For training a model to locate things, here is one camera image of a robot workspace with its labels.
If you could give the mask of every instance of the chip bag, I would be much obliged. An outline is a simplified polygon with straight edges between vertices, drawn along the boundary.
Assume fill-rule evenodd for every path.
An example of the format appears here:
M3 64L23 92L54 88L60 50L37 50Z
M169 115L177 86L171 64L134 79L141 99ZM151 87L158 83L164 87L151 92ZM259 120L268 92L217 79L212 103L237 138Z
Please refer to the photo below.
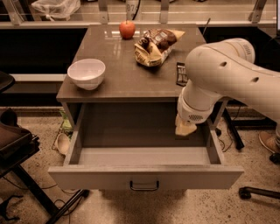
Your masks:
M184 31L148 30L135 44L136 61L147 67L162 65L172 51L172 46L184 34Z

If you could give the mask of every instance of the white plastic bag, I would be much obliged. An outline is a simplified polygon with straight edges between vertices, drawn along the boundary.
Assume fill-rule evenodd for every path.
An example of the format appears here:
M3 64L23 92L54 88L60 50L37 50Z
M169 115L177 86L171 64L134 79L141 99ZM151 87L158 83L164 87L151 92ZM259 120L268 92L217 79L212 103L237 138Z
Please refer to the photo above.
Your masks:
M38 0L31 4L36 10L43 12L50 20L55 18L69 19L81 6L80 0Z

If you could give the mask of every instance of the drawer handle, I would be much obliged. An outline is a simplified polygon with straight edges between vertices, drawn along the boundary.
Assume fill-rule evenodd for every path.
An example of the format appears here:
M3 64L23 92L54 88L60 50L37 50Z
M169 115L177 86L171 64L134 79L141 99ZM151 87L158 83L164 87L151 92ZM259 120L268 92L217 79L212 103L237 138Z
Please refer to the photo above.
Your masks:
M130 189L132 191L139 191L139 192L154 192L159 188L159 181L157 180L157 186L154 188L135 188L133 186L133 181L130 181Z

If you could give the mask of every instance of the open drawer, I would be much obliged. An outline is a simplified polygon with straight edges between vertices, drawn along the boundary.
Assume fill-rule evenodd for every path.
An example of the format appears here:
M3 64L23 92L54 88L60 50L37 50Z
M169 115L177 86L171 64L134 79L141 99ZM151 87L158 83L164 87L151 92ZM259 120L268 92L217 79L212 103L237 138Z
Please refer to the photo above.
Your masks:
M62 189L228 189L243 173L224 165L210 121L175 135L177 103L83 103L62 167Z

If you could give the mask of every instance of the person's foot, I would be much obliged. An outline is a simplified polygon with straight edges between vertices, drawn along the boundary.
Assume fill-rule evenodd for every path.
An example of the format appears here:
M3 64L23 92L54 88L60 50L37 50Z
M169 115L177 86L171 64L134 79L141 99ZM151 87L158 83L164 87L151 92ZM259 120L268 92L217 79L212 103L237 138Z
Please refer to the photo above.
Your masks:
M272 153L280 152L279 147L276 144L276 135L261 131L259 134L261 144Z

